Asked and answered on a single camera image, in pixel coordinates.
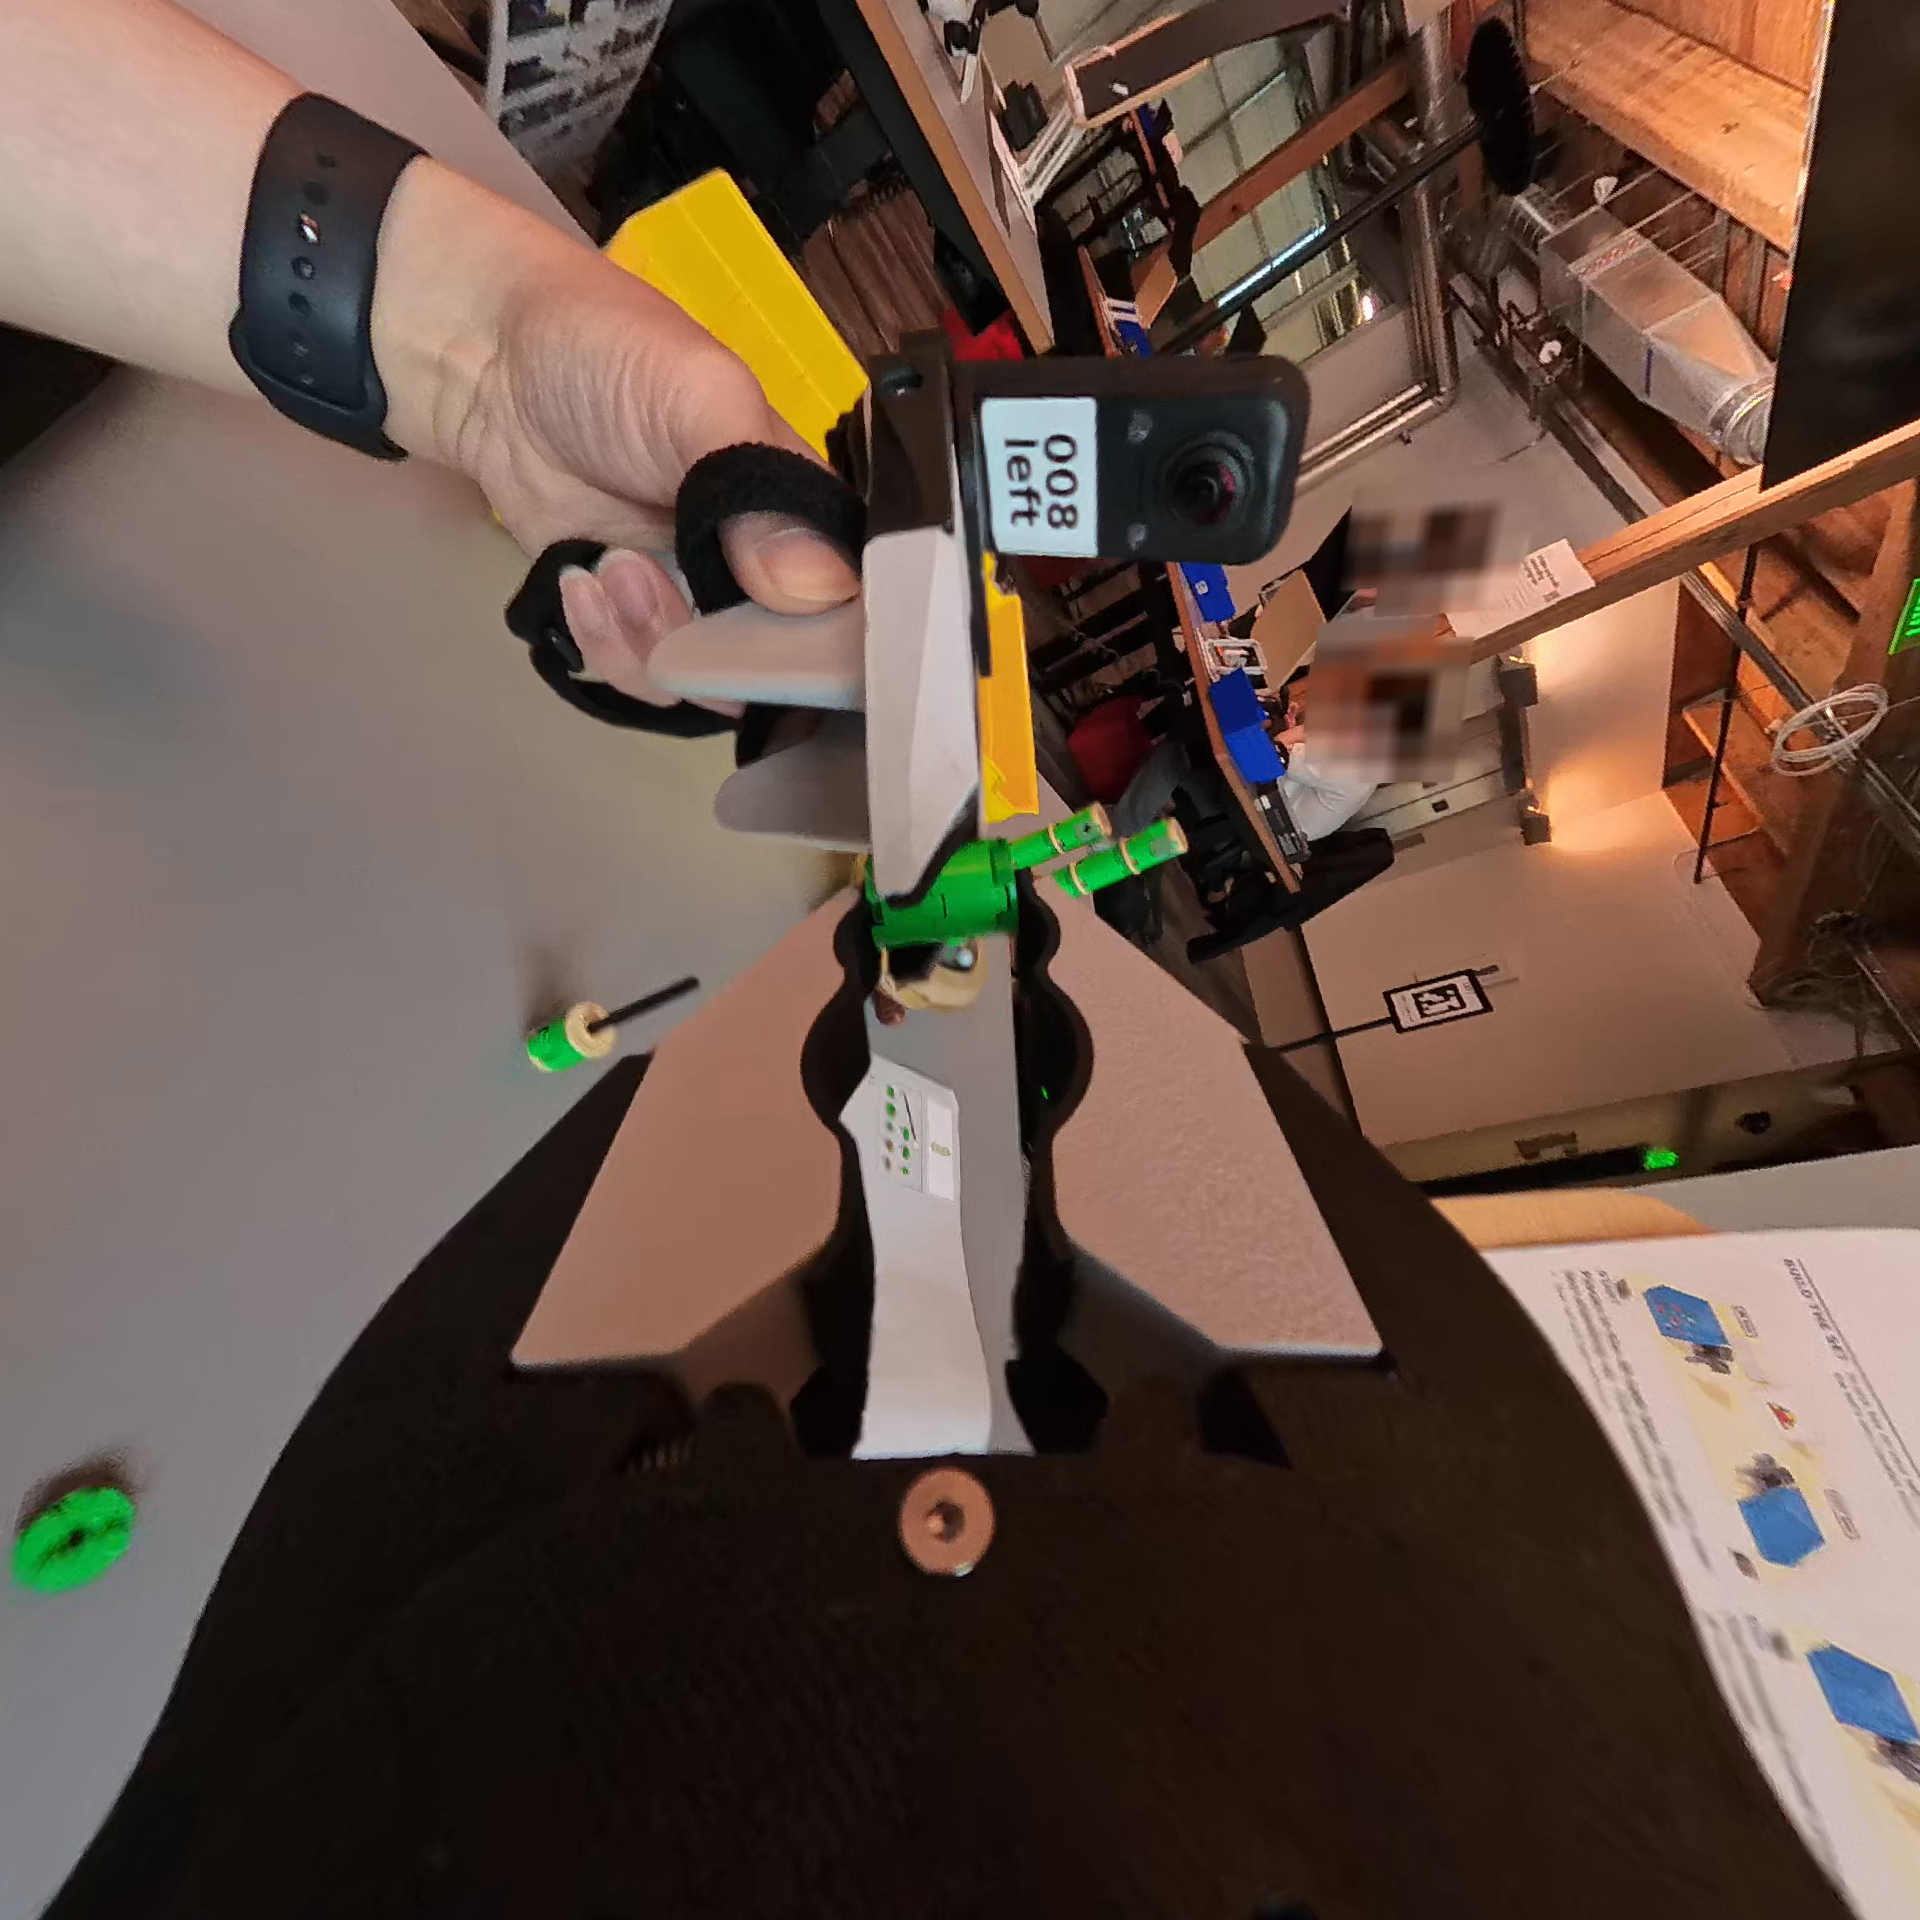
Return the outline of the grey desk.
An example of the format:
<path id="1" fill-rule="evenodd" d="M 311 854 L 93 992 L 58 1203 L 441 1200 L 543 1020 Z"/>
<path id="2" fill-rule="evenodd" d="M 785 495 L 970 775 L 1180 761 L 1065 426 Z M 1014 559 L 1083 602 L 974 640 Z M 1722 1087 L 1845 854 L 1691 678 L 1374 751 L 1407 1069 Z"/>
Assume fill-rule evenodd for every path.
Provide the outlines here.
<path id="1" fill-rule="evenodd" d="M 587 781 L 455 478 L 128 377 L 2 485 L 2 1502 L 145 1491 L 2 1601 L 2 1916 L 1282 1916 L 1168 1671 L 1250 1467 L 1140 1406 L 942 1579 L 898 1467 L 507 1369 L 632 1076 L 533 1142 L 492 1036 Z"/>

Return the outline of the yellow plastic bin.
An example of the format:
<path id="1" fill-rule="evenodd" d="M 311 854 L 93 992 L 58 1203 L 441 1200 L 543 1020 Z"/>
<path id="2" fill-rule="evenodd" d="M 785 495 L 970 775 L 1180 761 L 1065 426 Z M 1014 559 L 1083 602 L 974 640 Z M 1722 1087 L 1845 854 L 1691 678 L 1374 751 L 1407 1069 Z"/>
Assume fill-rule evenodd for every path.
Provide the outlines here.
<path id="1" fill-rule="evenodd" d="M 733 175 L 713 171 L 632 213 L 604 242 L 604 260 L 733 347 L 780 421 L 833 471 L 850 471 L 841 454 L 829 454 L 829 435 L 857 414 L 870 387 L 866 367 Z M 983 602 L 990 640 L 990 668 L 979 672 L 983 804 L 987 820 L 1004 825 L 1039 813 L 1042 796 L 1024 602 L 1004 586 L 995 559 L 983 562 Z"/>

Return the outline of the person's left hand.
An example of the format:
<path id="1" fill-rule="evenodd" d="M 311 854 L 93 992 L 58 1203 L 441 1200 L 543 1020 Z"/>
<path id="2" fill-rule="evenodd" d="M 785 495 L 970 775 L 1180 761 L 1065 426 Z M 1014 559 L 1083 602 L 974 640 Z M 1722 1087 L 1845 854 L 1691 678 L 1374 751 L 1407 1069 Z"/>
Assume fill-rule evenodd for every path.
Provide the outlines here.
<path id="1" fill-rule="evenodd" d="M 658 644 L 691 622 L 671 565 L 683 472 L 806 443 L 760 380 L 642 281 L 431 158 L 385 206 L 372 362 L 386 443 L 463 472 L 513 544 L 600 544 L 560 569 L 587 675 L 658 713 Z"/>

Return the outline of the red beanbag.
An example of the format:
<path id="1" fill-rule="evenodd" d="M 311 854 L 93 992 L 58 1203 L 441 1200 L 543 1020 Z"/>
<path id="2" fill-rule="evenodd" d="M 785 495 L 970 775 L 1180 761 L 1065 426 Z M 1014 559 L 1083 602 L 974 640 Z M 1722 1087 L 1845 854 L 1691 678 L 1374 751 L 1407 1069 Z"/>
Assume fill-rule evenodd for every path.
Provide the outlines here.
<path id="1" fill-rule="evenodd" d="M 1065 731 L 1065 758 L 1097 804 L 1123 802 L 1129 786 L 1152 751 L 1142 699 L 1118 692 L 1089 707 Z"/>

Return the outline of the small green round brick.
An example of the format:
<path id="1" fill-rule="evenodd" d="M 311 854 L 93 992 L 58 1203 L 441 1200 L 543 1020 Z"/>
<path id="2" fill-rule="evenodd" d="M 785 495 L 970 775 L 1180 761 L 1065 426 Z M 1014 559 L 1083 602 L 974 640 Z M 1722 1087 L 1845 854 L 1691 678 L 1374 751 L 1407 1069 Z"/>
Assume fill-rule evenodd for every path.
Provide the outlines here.
<path id="1" fill-rule="evenodd" d="M 116 1482 L 82 1482 L 37 1506 L 11 1536 L 11 1579 L 22 1592 L 98 1585 L 128 1551 L 139 1502 Z"/>

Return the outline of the clipboard with printed sheet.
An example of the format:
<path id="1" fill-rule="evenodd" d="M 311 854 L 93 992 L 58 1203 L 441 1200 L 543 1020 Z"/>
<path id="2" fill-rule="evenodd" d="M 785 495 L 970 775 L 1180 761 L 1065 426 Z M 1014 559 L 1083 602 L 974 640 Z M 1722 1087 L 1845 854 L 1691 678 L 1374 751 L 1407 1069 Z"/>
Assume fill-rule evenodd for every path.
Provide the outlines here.
<path id="1" fill-rule="evenodd" d="M 1920 1896 L 1917 1229 L 1443 1196 L 1577 1377 L 1774 1799 L 1854 1916 Z"/>

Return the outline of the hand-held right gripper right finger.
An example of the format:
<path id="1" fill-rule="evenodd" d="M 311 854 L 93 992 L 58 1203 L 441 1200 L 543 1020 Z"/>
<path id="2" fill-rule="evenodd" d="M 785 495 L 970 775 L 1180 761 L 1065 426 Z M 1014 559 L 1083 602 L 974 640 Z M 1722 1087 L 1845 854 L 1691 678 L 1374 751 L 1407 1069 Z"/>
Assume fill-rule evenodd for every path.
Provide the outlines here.
<path id="1" fill-rule="evenodd" d="M 1244 1038 L 1092 904 L 1024 904 L 1009 1011 L 1024 1435 L 1092 1451 L 1163 1386 L 1206 1451 L 1286 1451 L 1256 1375 L 1374 1364 L 1378 1332 Z"/>

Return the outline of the black monitor screen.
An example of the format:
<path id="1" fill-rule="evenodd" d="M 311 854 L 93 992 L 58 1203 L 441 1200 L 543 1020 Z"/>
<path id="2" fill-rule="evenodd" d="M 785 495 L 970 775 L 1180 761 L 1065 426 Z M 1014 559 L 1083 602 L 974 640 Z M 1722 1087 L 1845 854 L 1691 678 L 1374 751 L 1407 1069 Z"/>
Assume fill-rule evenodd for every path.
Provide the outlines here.
<path id="1" fill-rule="evenodd" d="M 1920 414 L 1920 7 L 1838 0 L 1783 314 L 1763 485 Z"/>

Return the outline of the white marker sheet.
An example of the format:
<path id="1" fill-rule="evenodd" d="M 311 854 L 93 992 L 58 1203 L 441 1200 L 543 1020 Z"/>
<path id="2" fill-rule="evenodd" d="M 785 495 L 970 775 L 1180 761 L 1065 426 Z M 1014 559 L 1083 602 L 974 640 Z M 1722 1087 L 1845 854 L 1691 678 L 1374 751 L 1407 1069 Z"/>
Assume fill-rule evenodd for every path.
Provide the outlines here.
<path id="1" fill-rule="evenodd" d="M 1412 1038 L 1412 1036 L 1426 1036 L 1426 1030 L 1456 1027 L 1468 1020 L 1487 1020 L 1495 1005 L 1493 1005 L 1487 980 L 1461 967 L 1452 975 L 1430 975 L 1430 980 L 1414 980 L 1393 992 L 1381 992 L 1381 1011 L 1385 1011 L 1385 1022 L 1404 1038 Z"/>

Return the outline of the toy bamboo model in pot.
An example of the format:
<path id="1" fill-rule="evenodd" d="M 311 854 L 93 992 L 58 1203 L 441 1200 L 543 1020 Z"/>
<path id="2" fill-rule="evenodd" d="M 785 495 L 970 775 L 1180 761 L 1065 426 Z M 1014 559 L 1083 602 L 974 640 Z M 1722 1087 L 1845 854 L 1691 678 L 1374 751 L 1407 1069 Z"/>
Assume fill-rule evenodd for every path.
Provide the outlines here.
<path id="1" fill-rule="evenodd" d="M 1058 898 L 1097 898 L 1117 890 L 1118 880 L 1136 880 L 1180 854 L 1187 854 L 1187 836 L 1176 820 L 1152 820 L 1136 835 L 1112 829 L 1105 804 L 1089 804 L 1045 829 L 1024 835 L 1009 840 L 1019 864 L 1019 904 L 1032 894 L 1058 894 Z M 950 854 L 928 871 L 916 894 L 935 880 L 935 875 L 950 861 Z M 1019 934 L 990 934 L 979 943 L 956 943 L 942 952 L 877 952 L 877 1002 L 902 1015 L 912 1011 L 970 1011 L 983 994 L 987 975 L 987 948 L 1014 943 Z"/>

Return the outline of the silver ventilation duct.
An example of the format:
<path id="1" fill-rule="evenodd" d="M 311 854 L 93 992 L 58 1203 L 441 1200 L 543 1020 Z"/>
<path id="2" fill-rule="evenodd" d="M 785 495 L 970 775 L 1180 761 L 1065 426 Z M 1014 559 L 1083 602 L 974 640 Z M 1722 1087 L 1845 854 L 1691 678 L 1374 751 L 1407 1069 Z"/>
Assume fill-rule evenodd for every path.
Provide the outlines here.
<path id="1" fill-rule="evenodd" d="M 1539 275 L 1548 319 L 1625 394 L 1737 471 L 1763 464 L 1774 365 L 1713 289 L 1598 203 L 1560 210 L 1529 191 L 1502 226 Z"/>

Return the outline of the black wrist watch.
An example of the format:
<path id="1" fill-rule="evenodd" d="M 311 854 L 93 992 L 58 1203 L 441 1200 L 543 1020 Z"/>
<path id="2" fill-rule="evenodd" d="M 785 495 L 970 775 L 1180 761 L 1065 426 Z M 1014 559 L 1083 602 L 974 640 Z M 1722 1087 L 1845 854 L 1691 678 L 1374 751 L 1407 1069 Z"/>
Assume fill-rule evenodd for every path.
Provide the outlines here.
<path id="1" fill-rule="evenodd" d="M 333 97 L 291 97 L 253 163 L 226 323 L 229 362 L 282 421 L 379 464 L 404 460 L 372 347 L 379 231 L 421 158 Z"/>

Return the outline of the green brick with black axle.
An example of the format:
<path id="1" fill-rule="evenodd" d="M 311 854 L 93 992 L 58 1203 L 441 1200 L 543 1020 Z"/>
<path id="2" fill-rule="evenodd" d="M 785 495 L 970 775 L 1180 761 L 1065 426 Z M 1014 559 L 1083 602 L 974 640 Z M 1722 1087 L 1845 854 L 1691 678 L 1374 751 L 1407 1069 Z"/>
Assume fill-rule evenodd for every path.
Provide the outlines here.
<path id="1" fill-rule="evenodd" d="M 698 992 L 698 980 L 683 975 L 618 1005 L 579 1000 L 560 1015 L 525 1030 L 525 1060 L 546 1076 L 600 1065 L 614 1057 L 618 1036 L 628 1027 L 691 1000 L 695 992 Z"/>

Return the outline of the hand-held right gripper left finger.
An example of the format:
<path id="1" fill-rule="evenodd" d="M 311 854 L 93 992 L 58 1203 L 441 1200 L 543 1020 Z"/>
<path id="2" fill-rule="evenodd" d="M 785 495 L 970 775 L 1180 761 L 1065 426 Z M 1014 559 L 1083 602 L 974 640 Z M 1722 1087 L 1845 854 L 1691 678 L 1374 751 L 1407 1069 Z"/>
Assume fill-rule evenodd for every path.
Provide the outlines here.
<path id="1" fill-rule="evenodd" d="M 806 1451 L 854 1451 L 872 1234 L 843 1125 L 872 943 L 829 898 L 647 1060 L 513 1343 L 522 1375 L 658 1375 L 698 1406 L 760 1386 Z"/>

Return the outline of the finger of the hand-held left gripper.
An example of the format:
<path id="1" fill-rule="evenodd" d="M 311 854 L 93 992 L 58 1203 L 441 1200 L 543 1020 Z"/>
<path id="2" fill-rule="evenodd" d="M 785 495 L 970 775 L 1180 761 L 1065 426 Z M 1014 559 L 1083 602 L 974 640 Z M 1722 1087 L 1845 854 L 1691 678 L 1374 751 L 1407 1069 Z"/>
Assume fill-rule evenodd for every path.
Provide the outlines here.
<path id="1" fill-rule="evenodd" d="M 825 854 L 870 854 L 866 749 L 785 749 L 734 767 L 716 793 L 716 820 Z"/>
<path id="2" fill-rule="evenodd" d="M 964 550 L 922 527 L 872 539 L 860 562 L 872 880 L 904 900 L 979 829 Z"/>

